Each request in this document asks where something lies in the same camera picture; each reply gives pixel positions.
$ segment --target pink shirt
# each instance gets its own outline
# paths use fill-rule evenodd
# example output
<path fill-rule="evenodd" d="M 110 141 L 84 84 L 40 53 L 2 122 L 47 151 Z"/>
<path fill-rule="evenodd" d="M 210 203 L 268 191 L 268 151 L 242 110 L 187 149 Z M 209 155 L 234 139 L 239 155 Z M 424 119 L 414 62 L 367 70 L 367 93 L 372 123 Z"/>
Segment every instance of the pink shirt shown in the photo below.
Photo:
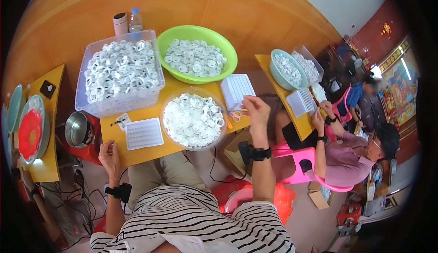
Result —
<path fill-rule="evenodd" d="M 326 184 L 332 186 L 353 186 L 362 182 L 370 173 L 375 162 L 360 155 L 353 149 L 366 147 L 368 142 L 348 131 L 342 136 L 342 144 L 326 143 Z"/>

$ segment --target khaki pants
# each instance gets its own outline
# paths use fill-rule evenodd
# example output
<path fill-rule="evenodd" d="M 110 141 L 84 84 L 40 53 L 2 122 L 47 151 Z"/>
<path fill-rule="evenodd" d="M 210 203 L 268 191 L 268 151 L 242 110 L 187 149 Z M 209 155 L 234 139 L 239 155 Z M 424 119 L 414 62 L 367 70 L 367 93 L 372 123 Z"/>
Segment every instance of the khaki pants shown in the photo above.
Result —
<path fill-rule="evenodd" d="M 161 185 L 180 184 L 211 192 L 182 152 L 161 157 L 160 164 L 164 171 L 164 180 L 158 173 L 153 160 L 128 167 L 129 183 L 132 186 L 128 207 L 131 210 L 135 209 L 142 195 Z"/>

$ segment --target pink thermos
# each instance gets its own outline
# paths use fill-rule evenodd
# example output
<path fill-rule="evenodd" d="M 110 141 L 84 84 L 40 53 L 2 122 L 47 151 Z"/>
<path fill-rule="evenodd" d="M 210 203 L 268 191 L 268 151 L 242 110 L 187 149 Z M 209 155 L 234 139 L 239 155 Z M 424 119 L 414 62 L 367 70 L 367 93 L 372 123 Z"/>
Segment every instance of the pink thermos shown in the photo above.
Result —
<path fill-rule="evenodd" d="M 112 18 L 114 24 L 114 32 L 116 36 L 128 33 L 128 21 L 126 19 L 126 13 L 119 13 Z"/>

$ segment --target cardboard box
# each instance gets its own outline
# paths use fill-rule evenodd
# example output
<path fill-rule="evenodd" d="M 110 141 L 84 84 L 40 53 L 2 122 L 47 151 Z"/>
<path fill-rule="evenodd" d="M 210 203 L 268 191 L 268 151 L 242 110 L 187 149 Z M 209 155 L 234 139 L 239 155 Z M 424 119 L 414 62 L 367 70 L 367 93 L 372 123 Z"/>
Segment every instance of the cardboard box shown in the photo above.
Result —
<path fill-rule="evenodd" d="M 324 209 L 331 205 L 331 201 L 335 198 L 336 192 L 331 191 L 330 198 L 326 201 L 321 193 L 322 185 L 316 181 L 310 182 L 308 192 L 309 197 L 318 209 Z"/>
<path fill-rule="evenodd" d="M 242 141 L 249 141 L 249 143 L 252 144 L 251 135 L 249 134 L 248 129 L 240 132 L 236 138 L 225 147 L 224 154 L 229 159 L 229 163 L 227 163 L 228 168 L 243 177 L 245 175 L 245 164 L 239 151 L 239 143 Z M 252 161 L 248 166 L 248 177 L 251 178 L 251 176 Z"/>

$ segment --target blue shirt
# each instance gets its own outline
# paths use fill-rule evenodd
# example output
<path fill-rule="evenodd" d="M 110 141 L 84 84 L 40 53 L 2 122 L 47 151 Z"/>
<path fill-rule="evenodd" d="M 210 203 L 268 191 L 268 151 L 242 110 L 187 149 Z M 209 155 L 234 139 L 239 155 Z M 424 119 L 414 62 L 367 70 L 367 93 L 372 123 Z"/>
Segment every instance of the blue shirt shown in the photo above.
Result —
<path fill-rule="evenodd" d="M 363 88 L 364 88 L 363 82 L 357 82 L 351 86 L 351 89 L 347 94 L 347 109 L 350 109 L 350 107 L 356 108 L 359 99 L 364 94 Z M 339 103 L 338 111 L 341 116 L 345 116 L 347 114 L 343 102 Z"/>

